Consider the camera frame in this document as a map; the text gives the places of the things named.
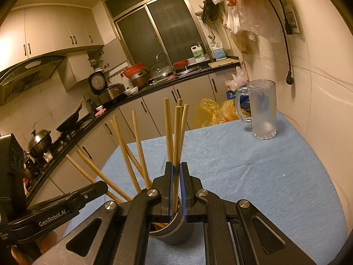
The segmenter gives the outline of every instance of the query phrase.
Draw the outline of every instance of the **blue tablecloth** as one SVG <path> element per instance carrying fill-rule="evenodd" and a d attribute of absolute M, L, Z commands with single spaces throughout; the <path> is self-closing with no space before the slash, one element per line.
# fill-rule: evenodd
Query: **blue tablecloth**
<path fill-rule="evenodd" d="M 188 131 L 181 161 L 188 163 L 190 175 L 199 177 L 204 188 L 222 199 L 248 199 L 318 265 L 327 265 L 346 240 L 340 200 L 314 151 L 280 113 L 277 127 L 271 140 L 257 140 L 241 121 Z M 165 137 L 142 145 L 151 179 L 162 175 L 167 161 Z M 129 147 L 137 156 L 135 144 Z M 130 196 L 136 194 L 120 148 L 102 172 Z M 106 200 L 105 195 L 87 204 L 66 232 Z M 146 264 L 205 264 L 202 224 L 195 224 L 192 237 L 178 246 L 150 239 Z"/>

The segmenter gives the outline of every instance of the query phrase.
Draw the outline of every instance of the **cutting board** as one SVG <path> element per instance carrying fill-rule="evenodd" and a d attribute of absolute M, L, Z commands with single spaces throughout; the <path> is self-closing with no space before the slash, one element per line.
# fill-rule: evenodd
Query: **cutting board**
<path fill-rule="evenodd" d="M 211 69 L 214 69 L 214 68 L 218 68 L 218 67 L 225 66 L 227 64 L 232 64 L 232 63 L 239 63 L 239 60 L 234 60 L 234 59 L 228 58 L 228 59 L 224 59 L 221 61 L 209 63 L 208 65 L 210 66 Z"/>

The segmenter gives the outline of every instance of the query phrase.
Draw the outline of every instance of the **electrical outlet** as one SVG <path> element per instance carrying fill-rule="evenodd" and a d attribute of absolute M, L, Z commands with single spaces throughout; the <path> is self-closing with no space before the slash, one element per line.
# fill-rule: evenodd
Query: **electrical outlet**
<path fill-rule="evenodd" d="M 292 3 L 289 1 L 286 1 L 284 4 L 284 7 L 285 7 L 285 14 L 287 16 L 288 22 L 292 28 L 293 33 L 300 34 L 299 24 L 295 16 Z"/>

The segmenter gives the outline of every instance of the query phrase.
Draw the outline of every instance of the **black cable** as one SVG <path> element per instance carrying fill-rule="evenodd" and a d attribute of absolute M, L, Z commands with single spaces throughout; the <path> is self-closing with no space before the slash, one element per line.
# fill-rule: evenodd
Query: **black cable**
<path fill-rule="evenodd" d="M 288 57 L 288 63 L 289 63 L 289 71 L 287 74 L 287 78 L 285 79 L 285 81 L 287 82 L 287 84 L 292 85 L 294 83 L 294 79 L 292 77 L 292 66 L 291 66 L 291 58 L 289 56 L 289 49 L 288 49 L 288 43 L 287 43 L 287 36 L 285 35 L 285 28 L 283 27 L 283 24 L 281 22 L 281 18 L 278 15 L 278 12 L 275 8 L 275 6 L 273 6 L 273 3 L 271 2 L 271 0 L 269 0 L 273 10 L 275 11 L 278 20 L 280 21 L 281 27 L 282 27 L 282 32 L 283 32 L 283 37 L 285 38 L 285 49 L 287 50 L 287 57 Z"/>
<path fill-rule="evenodd" d="M 282 7 L 282 11 L 283 11 L 283 16 L 285 17 L 285 31 L 287 32 L 287 35 L 293 35 L 293 30 L 291 25 L 289 24 L 289 21 L 287 19 L 287 15 L 285 13 L 285 6 L 283 6 L 282 0 L 279 0 L 281 7 Z"/>

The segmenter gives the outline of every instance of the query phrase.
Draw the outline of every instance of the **metal screw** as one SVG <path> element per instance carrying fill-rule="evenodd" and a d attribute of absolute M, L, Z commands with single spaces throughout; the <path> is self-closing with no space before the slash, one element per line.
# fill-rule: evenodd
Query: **metal screw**
<path fill-rule="evenodd" d="M 157 194 L 158 194 L 158 190 L 157 189 L 150 189 L 150 190 L 147 191 L 147 195 L 151 196 L 151 197 L 156 196 Z"/>
<path fill-rule="evenodd" d="M 116 203 L 114 201 L 107 201 L 104 204 L 105 209 L 110 210 L 110 209 L 114 209 L 116 207 Z"/>
<path fill-rule="evenodd" d="M 208 191 L 207 191 L 206 189 L 199 189 L 199 190 L 197 191 L 197 194 L 198 194 L 199 196 L 207 196 Z"/>
<path fill-rule="evenodd" d="M 250 202 L 243 199 L 241 201 L 239 201 L 239 205 L 242 207 L 242 208 L 248 208 L 250 206 Z"/>

